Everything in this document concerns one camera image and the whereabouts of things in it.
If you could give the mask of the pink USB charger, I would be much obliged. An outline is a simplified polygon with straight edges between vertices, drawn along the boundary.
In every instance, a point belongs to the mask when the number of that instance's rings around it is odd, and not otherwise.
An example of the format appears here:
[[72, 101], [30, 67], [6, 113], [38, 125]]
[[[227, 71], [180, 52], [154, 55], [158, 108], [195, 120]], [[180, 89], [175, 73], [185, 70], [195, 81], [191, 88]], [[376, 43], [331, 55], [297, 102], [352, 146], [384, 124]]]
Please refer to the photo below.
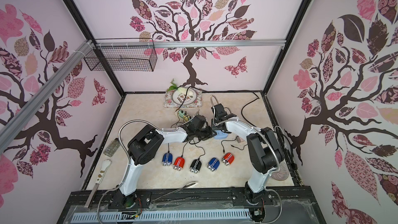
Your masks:
[[239, 136], [237, 136], [236, 138], [235, 138], [235, 140], [238, 142], [238, 143], [242, 143], [244, 140], [242, 139], [242, 138], [240, 138]]

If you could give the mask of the black electric shaver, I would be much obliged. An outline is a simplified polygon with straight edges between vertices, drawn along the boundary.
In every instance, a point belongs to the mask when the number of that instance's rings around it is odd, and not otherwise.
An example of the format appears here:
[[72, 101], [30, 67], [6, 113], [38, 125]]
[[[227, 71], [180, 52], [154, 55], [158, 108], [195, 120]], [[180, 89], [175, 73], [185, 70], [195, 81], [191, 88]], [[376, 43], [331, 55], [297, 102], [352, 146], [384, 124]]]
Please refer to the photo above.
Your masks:
[[193, 160], [193, 162], [190, 165], [190, 172], [198, 174], [199, 171], [201, 170], [202, 167], [202, 162], [200, 161], [200, 159], [195, 159]]

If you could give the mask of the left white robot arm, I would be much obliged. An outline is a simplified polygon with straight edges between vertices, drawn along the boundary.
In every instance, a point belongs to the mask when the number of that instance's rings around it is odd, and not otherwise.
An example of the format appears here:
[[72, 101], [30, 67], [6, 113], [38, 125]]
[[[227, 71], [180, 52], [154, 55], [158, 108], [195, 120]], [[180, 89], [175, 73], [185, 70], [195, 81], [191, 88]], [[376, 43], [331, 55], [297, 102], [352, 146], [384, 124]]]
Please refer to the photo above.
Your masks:
[[[144, 123], [145, 126], [124, 145], [121, 133], [125, 127], [133, 123]], [[194, 116], [187, 123], [175, 128], [158, 128], [145, 120], [131, 120], [125, 123], [118, 132], [118, 140], [127, 155], [127, 167], [119, 190], [127, 197], [137, 190], [138, 179], [142, 173], [143, 166], [152, 160], [158, 149], [163, 144], [187, 143], [193, 139], [206, 141], [216, 136], [216, 132], [208, 125], [206, 118], [202, 115]]]

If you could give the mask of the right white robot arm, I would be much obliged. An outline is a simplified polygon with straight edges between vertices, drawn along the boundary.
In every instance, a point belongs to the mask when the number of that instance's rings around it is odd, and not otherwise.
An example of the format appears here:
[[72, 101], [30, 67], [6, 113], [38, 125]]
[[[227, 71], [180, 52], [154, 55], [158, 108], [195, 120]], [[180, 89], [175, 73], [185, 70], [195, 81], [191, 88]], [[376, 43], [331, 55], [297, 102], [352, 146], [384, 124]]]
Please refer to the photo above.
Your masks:
[[263, 192], [271, 175], [280, 171], [280, 164], [284, 160], [274, 130], [269, 127], [261, 129], [245, 123], [236, 115], [228, 114], [222, 104], [213, 106], [211, 111], [213, 128], [231, 132], [246, 141], [254, 168], [247, 181], [247, 187], [252, 194]]

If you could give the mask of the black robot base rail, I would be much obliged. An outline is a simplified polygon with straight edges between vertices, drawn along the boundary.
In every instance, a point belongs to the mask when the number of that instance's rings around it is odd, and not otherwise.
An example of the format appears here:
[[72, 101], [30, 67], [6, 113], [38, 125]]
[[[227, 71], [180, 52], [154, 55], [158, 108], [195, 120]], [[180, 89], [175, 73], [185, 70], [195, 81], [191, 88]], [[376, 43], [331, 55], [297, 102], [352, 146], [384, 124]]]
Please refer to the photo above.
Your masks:
[[252, 194], [248, 187], [178, 189], [139, 189], [130, 196], [120, 190], [98, 191], [90, 208], [85, 208], [88, 191], [70, 194], [58, 220], [68, 224], [74, 213], [130, 211], [175, 211], [199, 209], [248, 209], [250, 220], [187, 220], [128, 222], [119, 224], [323, 224], [325, 222], [315, 196], [308, 186], [269, 187]]

